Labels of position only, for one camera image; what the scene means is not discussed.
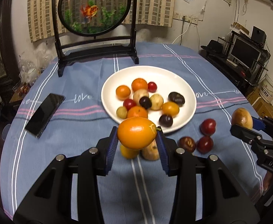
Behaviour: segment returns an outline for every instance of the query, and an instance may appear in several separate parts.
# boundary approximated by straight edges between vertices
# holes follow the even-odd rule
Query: smartphone
[[[26,124],[25,129],[39,138],[49,120],[64,100],[64,96],[49,94]]]

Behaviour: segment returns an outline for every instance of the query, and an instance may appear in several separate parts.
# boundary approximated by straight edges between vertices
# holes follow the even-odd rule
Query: tangerine
[[[148,112],[143,107],[134,106],[127,113],[127,118],[131,118],[131,117],[142,117],[147,119]]]
[[[137,78],[135,79],[131,84],[132,90],[135,92],[139,89],[146,89],[148,90],[148,83],[143,78]]]
[[[116,95],[117,95],[118,99],[123,100],[123,101],[125,99],[129,98],[130,93],[131,93],[130,88],[127,87],[126,85],[121,85],[121,86],[117,87],[117,89],[116,89]]]
[[[161,109],[162,114],[170,115],[172,117],[175,117],[180,111],[179,105],[171,101],[164,103]]]
[[[156,125],[142,117],[132,117],[122,121],[117,132],[121,144],[133,150],[149,146],[156,134]]]
[[[132,150],[132,149],[129,149],[121,144],[120,145],[120,152],[121,152],[122,156],[125,157],[126,159],[134,159],[137,157],[139,150]]]

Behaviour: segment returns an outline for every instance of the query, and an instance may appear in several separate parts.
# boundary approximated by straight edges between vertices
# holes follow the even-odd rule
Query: screw
[[[91,147],[89,149],[89,153],[91,153],[91,154],[96,154],[97,152],[98,152],[98,149],[96,147]]]
[[[216,155],[210,155],[209,158],[212,161],[217,161],[218,160],[218,157]]]
[[[55,157],[55,159],[57,160],[57,161],[62,161],[62,160],[64,160],[64,155],[63,154],[59,154],[59,155],[57,155],[56,157]]]
[[[183,148],[177,148],[176,149],[176,153],[178,153],[178,154],[184,154],[185,150]]]

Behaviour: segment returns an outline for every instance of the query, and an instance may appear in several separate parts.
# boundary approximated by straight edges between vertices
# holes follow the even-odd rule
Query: blue tablecloth
[[[202,137],[199,125],[206,118],[217,122],[212,136],[216,154],[256,201],[262,193],[265,170],[256,165],[256,156],[249,146],[231,136],[233,111],[246,108],[252,116],[255,110],[235,86],[214,66],[189,48],[177,45],[137,43],[140,65],[157,66],[184,78],[197,97],[197,109],[192,120],[168,137],[178,140]],[[118,70],[134,65],[130,57],[102,58],[67,66],[59,78],[57,59],[43,72],[24,98],[7,135],[1,157],[0,185],[2,202],[12,217],[20,202],[47,165],[62,153],[67,157],[80,155],[107,137],[117,125],[101,103],[101,88],[105,80]],[[40,139],[24,130],[31,114],[49,93],[64,95],[61,104]],[[197,177],[197,219],[202,216],[202,190]],[[72,216],[77,219],[77,176],[73,176]],[[105,222],[168,223],[170,219],[176,177],[167,177],[160,161],[141,157],[126,160],[117,149],[112,170],[98,177],[98,187]]]

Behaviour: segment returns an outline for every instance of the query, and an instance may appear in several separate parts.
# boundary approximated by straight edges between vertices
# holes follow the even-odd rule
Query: potato
[[[121,119],[126,119],[127,113],[128,113],[127,109],[125,107],[121,106],[117,109],[116,115]]]
[[[137,104],[138,106],[140,106],[139,100],[140,100],[143,96],[149,97],[149,93],[148,93],[148,91],[147,91],[146,89],[139,89],[139,90],[137,90],[137,91],[134,92],[134,94],[133,94],[133,100],[134,100],[134,102],[136,102],[136,104]]]
[[[237,108],[232,115],[231,125],[240,125],[252,130],[252,117],[245,108]]]
[[[156,145],[156,141],[152,141],[152,143],[146,148],[142,149],[141,154],[143,158],[149,161],[156,161],[159,159],[159,153]]]
[[[161,107],[163,105],[163,97],[156,93],[156,94],[153,94],[151,97],[150,97],[150,100],[152,102],[152,106],[151,106],[151,109],[152,110],[161,110]]]

